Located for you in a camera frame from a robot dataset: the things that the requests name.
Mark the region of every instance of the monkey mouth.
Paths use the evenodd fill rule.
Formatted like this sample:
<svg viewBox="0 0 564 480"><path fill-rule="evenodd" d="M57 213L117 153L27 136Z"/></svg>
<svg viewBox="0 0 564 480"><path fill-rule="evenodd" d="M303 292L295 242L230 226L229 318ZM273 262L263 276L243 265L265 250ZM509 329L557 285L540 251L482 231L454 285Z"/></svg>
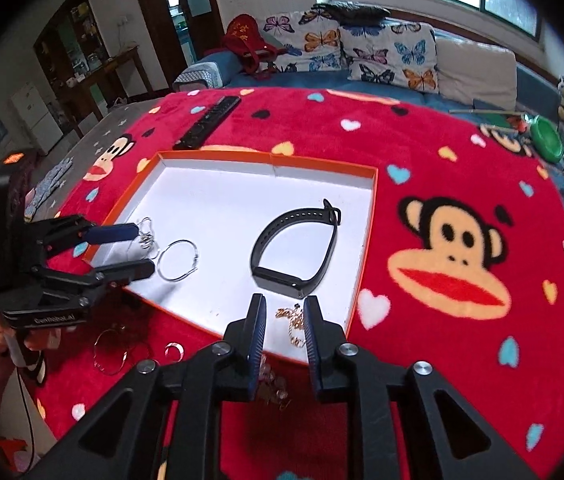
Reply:
<svg viewBox="0 0 564 480"><path fill-rule="evenodd" d="M443 272L428 272L428 270L400 269L407 277L418 285L442 294L451 300L470 301L471 303L484 306L505 306L505 303L484 290L481 286L467 282L460 278L454 278Z"/></svg>
<svg viewBox="0 0 564 480"><path fill-rule="evenodd" d="M106 174L106 170L104 168L100 168L99 166L91 166L88 172L91 175L104 175Z"/></svg>

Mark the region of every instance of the screw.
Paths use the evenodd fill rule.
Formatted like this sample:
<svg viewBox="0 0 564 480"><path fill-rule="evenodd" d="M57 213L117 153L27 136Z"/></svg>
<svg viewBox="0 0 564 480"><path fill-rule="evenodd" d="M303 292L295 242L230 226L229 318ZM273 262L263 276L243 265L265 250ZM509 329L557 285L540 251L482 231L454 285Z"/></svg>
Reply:
<svg viewBox="0 0 564 480"><path fill-rule="evenodd" d="M357 346L355 346L353 343L342 343L339 348L339 353L341 353L342 355L345 355L347 357L351 357L353 355L356 355L358 352L358 348Z"/></svg>
<svg viewBox="0 0 564 480"><path fill-rule="evenodd" d="M149 374L157 367L157 363L153 359L145 359L137 363L137 371L140 374Z"/></svg>
<svg viewBox="0 0 564 480"><path fill-rule="evenodd" d="M426 361L418 361L413 365L413 370L419 375L429 375L433 371L431 363Z"/></svg>
<svg viewBox="0 0 564 480"><path fill-rule="evenodd" d="M231 351L231 345L226 343L226 341L218 341L211 347L211 350L215 355L226 355Z"/></svg>

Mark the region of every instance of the gold chain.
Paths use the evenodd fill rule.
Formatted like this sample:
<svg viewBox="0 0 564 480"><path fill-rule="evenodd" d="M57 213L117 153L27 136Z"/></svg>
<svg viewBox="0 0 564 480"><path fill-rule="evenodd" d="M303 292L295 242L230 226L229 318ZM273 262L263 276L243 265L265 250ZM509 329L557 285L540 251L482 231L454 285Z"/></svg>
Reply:
<svg viewBox="0 0 564 480"><path fill-rule="evenodd" d="M293 346L302 348L306 344L306 340L293 335L293 330L304 331L304 312L300 304L296 303L293 308L278 308L275 317L288 318L288 338Z"/></svg>

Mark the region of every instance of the black remote control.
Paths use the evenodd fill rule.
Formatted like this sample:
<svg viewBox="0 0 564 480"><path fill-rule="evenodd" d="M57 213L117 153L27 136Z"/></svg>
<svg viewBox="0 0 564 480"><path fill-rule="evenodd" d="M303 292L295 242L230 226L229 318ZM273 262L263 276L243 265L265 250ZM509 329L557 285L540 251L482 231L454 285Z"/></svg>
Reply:
<svg viewBox="0 0 564 480"><path fill-rule="evenodd" d="M174 145L174 150L196 150L222 124L241 98L225 96L214 104Z"/></svg>

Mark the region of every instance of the red bag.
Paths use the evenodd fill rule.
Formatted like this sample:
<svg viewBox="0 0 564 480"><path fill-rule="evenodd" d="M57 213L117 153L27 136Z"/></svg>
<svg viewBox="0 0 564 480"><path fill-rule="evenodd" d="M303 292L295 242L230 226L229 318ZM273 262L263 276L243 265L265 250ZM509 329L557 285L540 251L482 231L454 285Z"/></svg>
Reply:
<svg viewBox="0 0 564 480"><path fill-rule="evenodd" d="M222 46L239 56L244 72L251 75L268 75L269 71L260 70L259 64L271 63L277 56L286 53L285 48L277 48L262 38L255 18L248 14L233 18L222 38Z"/></svg>

